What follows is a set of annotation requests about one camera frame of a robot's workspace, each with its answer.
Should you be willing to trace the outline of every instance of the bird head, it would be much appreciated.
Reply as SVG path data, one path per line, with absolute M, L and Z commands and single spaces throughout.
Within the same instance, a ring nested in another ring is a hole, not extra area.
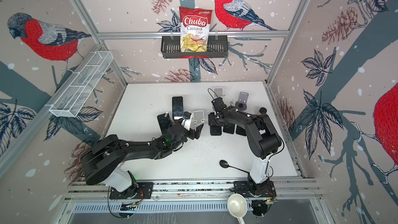
M 27 38 L 25 31 L 25 23 L 33 18 L 26 13 L 16 13 L 12 15 L 7 22 L 11 36 L 15 39 L 17 37 Z

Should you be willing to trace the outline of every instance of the white table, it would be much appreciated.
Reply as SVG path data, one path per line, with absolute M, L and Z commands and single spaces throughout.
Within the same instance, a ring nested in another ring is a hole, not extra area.
M 253 162 L 247 138 L 237 134 L 223 133 L 211 136 L 208 114 L 213 112 L 208 88 L 223 87 L 224 103 L 238 99 L 239 92 L 249 93 L 245 112 L 259 114 L 265 107 L 276 131 L 281 135 L 275 114 L 262 82 L 200 82 L 200 83 L 148 83 L 128 84 L 115 113 L 107 135 L 116 134 L 127 141 L 150 141 L 161 136 L 157 116 L 169 112 L 172 115 L 172 97 L 182 96 L 184 111 L 205 112 L 205 126 L 201 137 L 184 143 L 182 149 L 166 158 L 137 159 L 126 161 L 121 168 L 133 173 L 137 180 L 159 179 L 234 179 L 247 174 L 233 168 L 224 169 L 220 160 L 231 166 L 250 171 Z M 274 175 L 297 176 L 287 148 L 272 157 L 270 165 Z

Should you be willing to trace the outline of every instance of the black smartphone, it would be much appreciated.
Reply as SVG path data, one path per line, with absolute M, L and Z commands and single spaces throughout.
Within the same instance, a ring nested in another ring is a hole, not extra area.
M 173 105 L 173 120 L 179 119 L 179 117 L 182 117 L 183 113 L 184 113 L 184 105 L 182 104 L 182 96 L 173 97 L 172 105 Z
M 245 129 L 243 129 L 243 128 L 240 127 L 240 126 L 236 126 L 236 131 L 235 131 L 235 133 L 236 133 L 236 134 L 239 134 L 239 135 L 242 135 L 242 136 L 246 136 L 246 131 L 245 131 Z
M 163 113 L 161 115 L 158 115 L 158 122 L 159 122 L 160 130 L 162 131 L 162 134 L 165 134 L 167 132 L 167 129 L 172 124 L 172 122 L 170 120 L 170 115 L 168 113 Z
M 220 136 L 221 134 L 221 126 L 210 126 L 210 135 Z
M 222 128 L 222 131 L 225 133 L 234 134 L 235 133 L 235 124 L 229 123 L 229 126 Z

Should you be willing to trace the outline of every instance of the bird wing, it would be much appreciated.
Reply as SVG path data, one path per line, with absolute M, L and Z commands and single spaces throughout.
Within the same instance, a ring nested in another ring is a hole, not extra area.
M 232 0 L 232 2 L 224 4 L 223 7 L 229 14 L 237 18 L 242 18 L 251 10 L 250 4 L 243 0 Z
M 48 24 L 39 21 L 43 30 L 43 34 L 39 37 L 39 42 L 47 46 L 60 46 L 65 43 L 90 37 L 91 35 L 84 32 L 71 30 L 59 24 Z

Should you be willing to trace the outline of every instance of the gray floor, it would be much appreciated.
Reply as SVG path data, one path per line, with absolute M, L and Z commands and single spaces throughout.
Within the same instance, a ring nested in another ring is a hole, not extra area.
M 247 212 L 243 217 L 246 224 L 317 224 L 310 200 L 279 200 L 274 203 L 269 212 L 262 217 L 256 217 Z M 107 214 L 73 214 L 69 224 L 233 224 L 238 220 L 228 212 L 180 212 L 160 214 L 134 214 L 129 220 L 118 220 Z

